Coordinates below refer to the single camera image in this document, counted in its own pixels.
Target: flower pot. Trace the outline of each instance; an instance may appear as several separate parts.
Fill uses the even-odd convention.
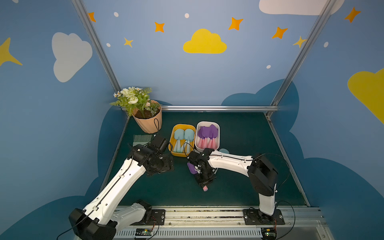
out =
[[[158,131],[157,128],[159,128],[159,130],[161,129],[161,124],[162,124],[162,109],[161,109],[161,106],[159,107],[160,109],[160,112],[152,117],[152,118],[149,118],[149,119],[140,119],[140,118],[136,118],[135,115],[138,111],[138,109],[135,109],[133,110],[133,118],[135,119],[135,121],[137,122],[137,124],[140,126],[140,128],[146,132],[146,133],[155,133]]]

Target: ventilation grille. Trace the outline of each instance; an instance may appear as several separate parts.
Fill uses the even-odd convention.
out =
[[[114,239],[132,239],[135,228],[124,229],[116,233]],[[154,238],[255,238],[262,237],[260,228],[178,228],[159,229]]]

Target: soil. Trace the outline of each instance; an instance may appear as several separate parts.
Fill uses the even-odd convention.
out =
[[[155,114],[155,116],[160,112],[160,109],[157,109],[157,112]],[[136,118],[139,118],[139,119],[148,119],[148,118],[152,118],[152,114],[151,114],[151,111],[148,111],[148,110],[144,110],[144,117],[143,117],[143,114],[140,112],[140,111],[137,111],[136,115],[135,115]]]

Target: yellow tray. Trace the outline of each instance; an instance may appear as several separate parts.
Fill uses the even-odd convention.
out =
[[[192,129],[194,132],[195,132],[195,135],[196,135],[196,128],[194,127],[194,126],[192,126],[192,125],[189,125],[189,124],[177,124],[177,125],[175,125],[174,127],[173,127],[173,129],[172,129],[172,134],[170,135],[170,139],[169,139],[169,142],[172,144],[172,146],[173,147],[175,147],[175,145],[176,145],[176,139],[173,137],[174,135],[175,135],[175,131],[177,130],[177,129],[183,129],[184,131],[186,130],[186,129]],[[186,142],[186,140],[185,139],[180,139],[180,144],[181,144],[181,146],[183,146],[183,144]],[[193,139],[193,141],[192,142],[190,142],[190,144],[191,144],[191,151],[193,151],[193,148],[194,148],[194,146],[195,146],[195,139]],[[187,156],[185,155],[185,153],[184,153],[184,151],[183,151],[183,153],[179,153],[179,152],[171,152],[171,154],[173,155],[173,156],[176,156],[176,157],[187,157],[188,155],[189,155],[189,152],[186,152],[186,154],[187,154]]]

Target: yellow star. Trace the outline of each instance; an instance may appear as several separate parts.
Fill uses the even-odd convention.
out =
[[[303,44],[303,42],[305,42],[307,39],[302,39],[301,36],[300,36],[300,39],[299,41],[297,41],[297,43],[295,43],[294,45],[299,45],[299,48],[301,48],[301,45]]]
[[[242,19],[240,20],[236,20],[234,18],[232,18],[232,24],[231,26],[228,28],[228,30],[231,30],[231,29],[236,29],[237,31],[239,30],[239,27],[240,27],[240,23],[241,21],[243,21]]]
[[[91,19],[91,21],[96,22],[95,17],[94,17],[94,14],[95,14],[95,13],[88,13],[89,18]]]
[[[9,44],[11,43],[11,38],[8,38],[5,40],[5,42],[0,46],[0,66],[4,62],[13,62],[19,65],[22,65],[21,62],[19,62],[16,58],[14,58],[10,53],[9,53]]]
[[[352,23],[353,19],[356,17],[357,14],[361,13],[361,11],[356,11],[355,7],[352,8],[351,13],[344,19],[348,19],[349,22]]]
[[[280,39],[282,39],[283,38],[283,34],[285,33],[286,30],[288,30],[288,28],[281,29],[281,28],[277,27],[276,33],[275,33],[275,35],[272,38],[280,38]]]
[[[129,45],[129,46],[131,46],[131,48],[132,48],[131,42],[132,42],[133,40],[128,41],[126,38],[124,38],[124,39],[125,39],[125,44],[124,44],[124,45]]]
[[[156,31],[162,31],[162,32],[164,32],[163,27],[164,27],[164,24],[165,24],[165,23],[161,23],[161,24],[160,24],[160,23],[156,23],[156,22],[155,22],[155,24],[156,24],[156,30],[155,30],[155,32],[156,32]]]

